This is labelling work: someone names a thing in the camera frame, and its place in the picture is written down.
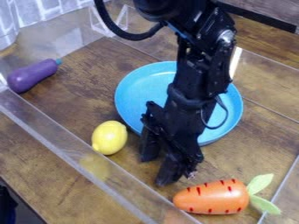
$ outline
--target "wooden surface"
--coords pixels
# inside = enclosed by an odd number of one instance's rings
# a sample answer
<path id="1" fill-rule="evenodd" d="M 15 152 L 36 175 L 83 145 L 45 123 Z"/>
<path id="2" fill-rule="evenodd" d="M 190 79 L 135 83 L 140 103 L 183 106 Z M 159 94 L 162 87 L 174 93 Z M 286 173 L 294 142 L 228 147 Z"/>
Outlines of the wooden surface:
<path id="1" fill-rule="evenodd" d="M 235 17 L 238 45 L 299 67 L 298 36 Z M 174 45 L 163 56 L 175 55 Z M 119 120 L 113 93 L 122 78 L 158 59 L 111 38 L 103 38 L 64 59 L 60 71 L 23 98 L 87 143 L 105 120 Z M 204 162 L 195 180 L 184 178 L 156 188 L 160 160 L 140 164 L 139 137 L 130 132 L 126 148 L 111 160 L 142 179 L 167 199 L 184 187 L 215 179 L 246 183 L 272 172 L 275 181 L 260 193 L 271 199 L 299 149 L 298 73 L 248 54 L 240 61 L 235 84 L 244 96 L 244 115 L 238 127 L 216 143 L 203 147 Z M 4 181 L 48 223 L 140 223 L 140 220 L 77 174 L 47 148 L 1 116 L 0 174 Z M 248 208 L 230 216 L 195 215 L 203 223 L 256 223 L 259 212 Z"/>
<path id="2" fill-rule="evenodd" d="M 296 0 L 220 0 L 223 3 L 254 11 L 258 14 L 276 18 L 299 25 L 299 2 Z"/>

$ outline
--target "carrot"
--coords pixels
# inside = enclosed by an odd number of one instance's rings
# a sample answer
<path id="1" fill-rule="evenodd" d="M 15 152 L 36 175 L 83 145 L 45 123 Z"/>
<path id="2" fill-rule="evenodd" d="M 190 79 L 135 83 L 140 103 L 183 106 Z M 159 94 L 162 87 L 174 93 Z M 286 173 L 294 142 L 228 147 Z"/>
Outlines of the carrot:
<path id="1" fill-rule="evenodd" d="M 272 177 L 272 174 L 256 176 L 248 186 L 231 178 L 188 187 L 176 193 L 172 203 L 194 214 L 236 214 L 252 200 L 259 210 L 280 214 L 279 208 L 255 195 L 271 183 Z"/>

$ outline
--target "yellow lemon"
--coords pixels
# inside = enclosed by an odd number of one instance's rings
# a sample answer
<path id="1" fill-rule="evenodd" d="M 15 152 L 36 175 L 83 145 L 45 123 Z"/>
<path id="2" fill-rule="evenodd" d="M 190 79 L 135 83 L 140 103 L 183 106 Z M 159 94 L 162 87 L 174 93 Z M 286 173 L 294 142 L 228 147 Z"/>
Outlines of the yellow lemon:
<path id="1" fill-rule="evenodd" d="M 93 130 L 91 142 L 95 151 L 115 154 L 127 143 L 127 126 L 118 121 L 103 122 Z"/>

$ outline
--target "blue bowl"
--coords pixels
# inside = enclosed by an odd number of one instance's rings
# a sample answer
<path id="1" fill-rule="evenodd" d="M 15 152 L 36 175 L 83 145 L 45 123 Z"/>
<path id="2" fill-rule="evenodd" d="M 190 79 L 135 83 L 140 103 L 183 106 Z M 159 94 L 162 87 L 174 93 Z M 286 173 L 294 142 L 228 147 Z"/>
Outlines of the blue bowl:
<path id="1" fill-rule="evenodd" d="M 156 62 L 139 67 L 120 81 L 116 87 L 116 110 L 132 131 L 140 135 L 143 123 L 142 114 L 146 112 L 146 102 L 154 101 L 162 107 L 167 99 L 167 87 L 174 81 L 176 62 Z M 218 129 L 207 129 L 199 136 L 199 145 L 211 144 L 224 137 L 239 123 L 243 114 L 243 101 L 234 84 L 228 85 L 228 92 L 220 95 L 220 99 L 228 108 L 228 120 Z M 208 125 L 222 123 L 226 112 L 216 105 Z"/>

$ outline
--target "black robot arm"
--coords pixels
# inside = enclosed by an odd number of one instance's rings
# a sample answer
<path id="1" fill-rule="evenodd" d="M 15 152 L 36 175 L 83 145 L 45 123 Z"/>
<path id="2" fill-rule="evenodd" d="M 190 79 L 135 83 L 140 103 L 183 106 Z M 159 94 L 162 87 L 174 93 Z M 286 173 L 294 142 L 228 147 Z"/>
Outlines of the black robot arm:
<path id="1" fill-rule="evenodd" d="M 158 22 L 158 26 L 168 25 L 178 35 L 178 66 L 167 101 L 163 107 L 150 101 L 142 117 L 140 157 L 143 162 L 151 161 L 162 150 L 166 152 L 155 180 L 164 186 L 182 175 L 194 176 L 203 160 L 198 137 L 206 128 L 216 129 L 228 117 L 219 94 L 226 93 L 231 83 L 230 57 L 236 30 L 228 14 L 211 0 L 134 1 L 140 15 Z M 211 127 L 208 120 L 216 104 L 227 116 Z"/>

